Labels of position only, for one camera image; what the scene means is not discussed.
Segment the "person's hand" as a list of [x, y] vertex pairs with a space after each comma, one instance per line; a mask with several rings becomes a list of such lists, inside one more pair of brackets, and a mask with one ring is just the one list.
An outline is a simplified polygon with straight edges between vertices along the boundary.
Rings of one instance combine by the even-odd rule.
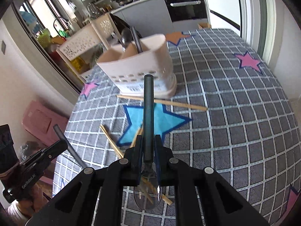
[[17, 225], [25, 225], [27, 221], [49, 201], [42, 189], [35, 184], [29, 191], [30, 199], [14, 201], [6, 212]]

